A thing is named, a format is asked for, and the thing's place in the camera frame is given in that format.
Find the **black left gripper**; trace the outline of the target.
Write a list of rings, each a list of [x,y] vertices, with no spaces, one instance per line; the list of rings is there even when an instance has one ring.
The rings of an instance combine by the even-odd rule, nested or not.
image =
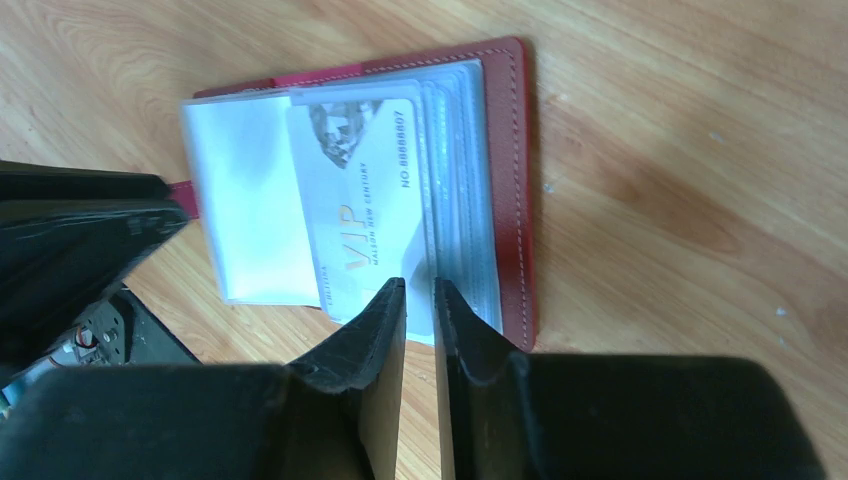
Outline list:
[[[198,361],[128,287],[99,306],[188,223],[172,199],[152,174],[1,161],[3,411],[54,369]]]

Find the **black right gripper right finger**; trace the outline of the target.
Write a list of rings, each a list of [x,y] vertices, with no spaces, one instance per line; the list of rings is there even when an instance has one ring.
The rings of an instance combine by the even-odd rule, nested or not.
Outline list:
[[[726,356],[527,353],[435,285],[446,479],[822,479],[782,388]]]

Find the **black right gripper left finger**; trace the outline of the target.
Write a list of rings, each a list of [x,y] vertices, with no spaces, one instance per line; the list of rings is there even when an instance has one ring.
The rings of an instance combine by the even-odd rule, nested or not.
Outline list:
[[[406,292],[287,364],[44,374],[1,428],[5,479],[391,479]]]

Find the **white VIP card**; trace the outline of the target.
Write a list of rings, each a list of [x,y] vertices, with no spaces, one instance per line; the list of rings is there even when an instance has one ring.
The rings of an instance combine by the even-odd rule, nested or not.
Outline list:
[[[287,122],[322,309],[346,323],[401,277],[406,336],[433,344],[412,100],[298,105]]]

